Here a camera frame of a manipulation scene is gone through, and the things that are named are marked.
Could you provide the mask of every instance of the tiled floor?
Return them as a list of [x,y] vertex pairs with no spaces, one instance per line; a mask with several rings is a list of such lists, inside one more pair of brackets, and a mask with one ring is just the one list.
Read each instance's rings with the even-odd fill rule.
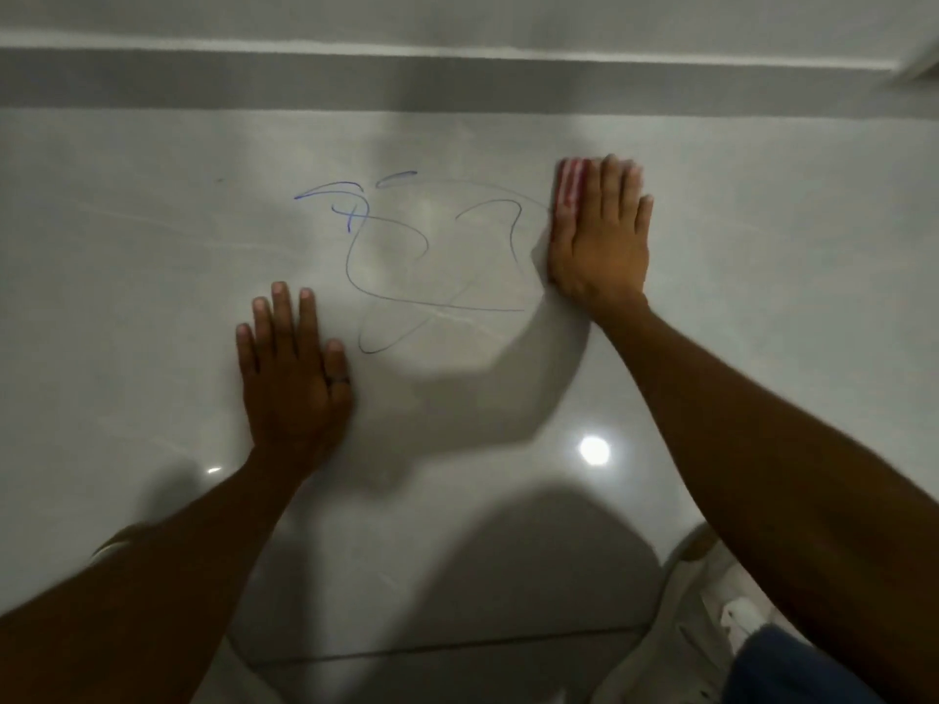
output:
[[262,556],[241,650],[298,701],[589,690],[699,514],[539,280],[566,154],[645,164],[663,316],[939,494],[935,124],[22,110],[0,147],[0,608],[237,467],[233,329],[284,279],[350,345],[358,414]]

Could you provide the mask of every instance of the wall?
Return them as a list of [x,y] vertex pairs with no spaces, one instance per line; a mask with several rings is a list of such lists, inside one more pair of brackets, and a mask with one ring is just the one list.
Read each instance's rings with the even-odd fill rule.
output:
[[896,62],[937,32],[933,21],[939,18],[929,14],[936,5],[936,0],[0,0],[0,29]]

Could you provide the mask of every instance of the person's left hand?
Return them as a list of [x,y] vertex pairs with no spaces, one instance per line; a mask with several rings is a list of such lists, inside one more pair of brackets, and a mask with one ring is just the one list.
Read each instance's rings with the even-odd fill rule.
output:
[[353,403],[346,352],[335,339],[320,350],[310,289],[300,290],[296,327],[288,285],[276,282],[270,293],[273,311],[255,298],[254,331],[241,324],[236,332],[244,406],[254,446],[297,456],[305,478],[346,433]]

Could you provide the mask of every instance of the gray baseboard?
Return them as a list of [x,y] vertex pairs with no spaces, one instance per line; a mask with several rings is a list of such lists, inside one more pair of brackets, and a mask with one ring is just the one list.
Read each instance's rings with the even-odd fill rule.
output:
[[0,47],[0,106],[939,117],[876,68]]

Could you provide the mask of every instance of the blue fabric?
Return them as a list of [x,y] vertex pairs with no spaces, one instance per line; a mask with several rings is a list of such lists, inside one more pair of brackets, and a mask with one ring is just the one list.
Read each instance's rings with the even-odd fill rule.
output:
[[885,704],[831,657],[774,625],[737,653],[723,704]]

